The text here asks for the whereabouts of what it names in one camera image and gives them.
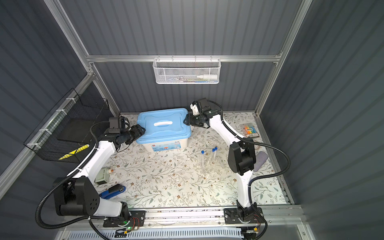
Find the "blue plastic box lid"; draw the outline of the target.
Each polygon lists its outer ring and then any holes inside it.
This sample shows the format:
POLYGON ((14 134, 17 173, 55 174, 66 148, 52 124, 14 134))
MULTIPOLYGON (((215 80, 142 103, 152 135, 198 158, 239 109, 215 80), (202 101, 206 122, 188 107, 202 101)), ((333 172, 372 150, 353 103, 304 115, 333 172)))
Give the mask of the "blue plastic box lid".
POLYGON ((137 143, 143 145, 188 139, 192 131, 190 126, 184 124, 187 115, 185 108, 140 113, 137 124, 146 131, 137 143))

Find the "white plastic storage box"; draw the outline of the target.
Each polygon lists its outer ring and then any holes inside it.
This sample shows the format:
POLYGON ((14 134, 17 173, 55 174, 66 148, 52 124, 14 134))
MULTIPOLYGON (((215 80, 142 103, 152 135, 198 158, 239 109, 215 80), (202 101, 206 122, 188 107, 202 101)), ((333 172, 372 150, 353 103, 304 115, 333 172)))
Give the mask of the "white plastic storage box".
POLYGON ((189 138, 166 141, 166 142, 156 142, 156 143, 145 143, 142 146, 148 152, 161 152, 161 151, 169 151, 169 150, 178 150, 184 149, 188 146, 189 138))

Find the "blue capped test tube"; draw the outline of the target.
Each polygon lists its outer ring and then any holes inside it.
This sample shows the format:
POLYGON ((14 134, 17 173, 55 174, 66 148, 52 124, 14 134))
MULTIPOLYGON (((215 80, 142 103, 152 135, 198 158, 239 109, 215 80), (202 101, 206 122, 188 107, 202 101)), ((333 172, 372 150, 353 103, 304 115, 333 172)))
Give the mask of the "blue capped test tube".
POLYGON ((218 147, 215 147, 213 148, 212 152, 213 152, 213 155, 212 155, 212 161, 213 163, 219 163, 220 166, 223 168, 223 163, 222 161, 220 160, 219 157, 217 157, 217 150, 218 150, 218 147))
POLYGON ((206 164, 206 162, 205 162, 205 151, 201 151, 201 169, 202 169, 202 174, 204 176, 207 174, 205 164, 206 164))
POLYGON ((217 150, 218 148, 215 147, 214 149, 212 149, 212 157, 211 157, 211 163, 214 164, 216 162, 216 154, 217 154, 217 150))

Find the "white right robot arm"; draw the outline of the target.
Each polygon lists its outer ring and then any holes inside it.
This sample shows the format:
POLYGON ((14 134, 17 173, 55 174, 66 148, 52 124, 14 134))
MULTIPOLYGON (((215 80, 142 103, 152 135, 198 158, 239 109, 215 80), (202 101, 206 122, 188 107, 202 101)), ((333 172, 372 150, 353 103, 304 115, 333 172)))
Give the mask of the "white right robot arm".
POLYGON ((187 114, 184 123, 188 126, 212 128, 229 147, 228 165, 236 174, 238 182, 237 214, 242 222, 249 222, 255 214, 249 183, 256 163, 255 148, 252 143, 243 141, 239 134, 224 119, 222 107, 206 98, 190 104, 191 113, 187 114))

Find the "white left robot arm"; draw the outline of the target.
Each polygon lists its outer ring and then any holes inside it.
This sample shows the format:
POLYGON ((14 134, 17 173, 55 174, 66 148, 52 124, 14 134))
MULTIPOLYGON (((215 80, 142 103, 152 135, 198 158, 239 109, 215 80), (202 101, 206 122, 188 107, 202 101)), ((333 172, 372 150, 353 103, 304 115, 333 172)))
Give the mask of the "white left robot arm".
POLYGON ((127 214, 126 204, 105 200, 94 181, 106 161, 122 144, 129 145, 144 135, 145 128, 131 126, 125 117, 110 118, 94 124, 90 133, 95 139, 91 152, 68 174, 55 182, 54 200, 60 216, 119 217, 127 214))

